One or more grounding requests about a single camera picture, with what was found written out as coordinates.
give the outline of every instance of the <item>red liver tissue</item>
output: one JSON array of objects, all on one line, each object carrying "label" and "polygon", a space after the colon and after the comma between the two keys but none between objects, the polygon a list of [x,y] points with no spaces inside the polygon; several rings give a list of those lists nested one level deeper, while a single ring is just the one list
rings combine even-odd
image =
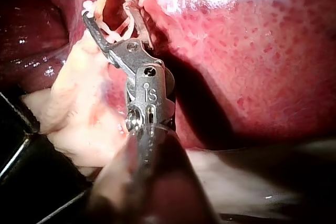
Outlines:
[{"label": "red liver tissue", "polygon": [[[188,139],[186,145],[203,138],[227,142],[231,137],[223,114],[235,135],[249,140],[290,140],[333,131],[333,1],[145,2],[170,41],[161,53],[174,52],[165,59],[177,79],[177,131]],[[158,45],[165,45],[162,37],[157,36]],[[217,105],[202,94],[207,89]]]}]

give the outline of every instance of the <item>screw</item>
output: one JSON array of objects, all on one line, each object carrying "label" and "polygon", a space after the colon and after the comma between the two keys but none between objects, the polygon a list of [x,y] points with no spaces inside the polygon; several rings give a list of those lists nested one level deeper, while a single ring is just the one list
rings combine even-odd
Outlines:
[{"label": "screw", "polygon": [[146,77],[153,77],[156,75],[156,70],[153,67],[148,67],[144,70],[144,74]]},{"label": "screw", "polygon": [[136,42],[130,42],[130,43],[127,44],[128,52],[133,52],[133,51],[137,50],[137,48],[138,48],[138,43],[136,43]]}]

